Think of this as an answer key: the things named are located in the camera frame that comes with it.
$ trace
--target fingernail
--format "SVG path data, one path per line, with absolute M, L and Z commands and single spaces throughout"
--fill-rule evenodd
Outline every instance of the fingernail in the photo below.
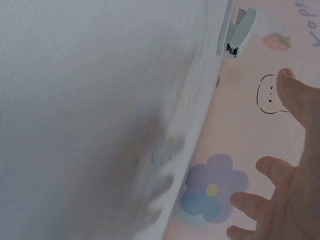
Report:
M 282 69 L 280 72 L 285 73 L 285 74 L 288 75 L 288 77 L 290 77 L 290 78 L 296 78 L 294 72 L 293 72 L 290 68 L 284 68 L 284 69 Z

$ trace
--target white panel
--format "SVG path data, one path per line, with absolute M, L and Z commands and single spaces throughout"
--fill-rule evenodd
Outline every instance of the white panel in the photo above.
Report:
M 185 144 L 146 233 L 161 238 L 218 79 L 227 4 L 0 1 L 1 239 L 128 239 L 134 217 L 114 218 L 135 161 L 170 133 Z

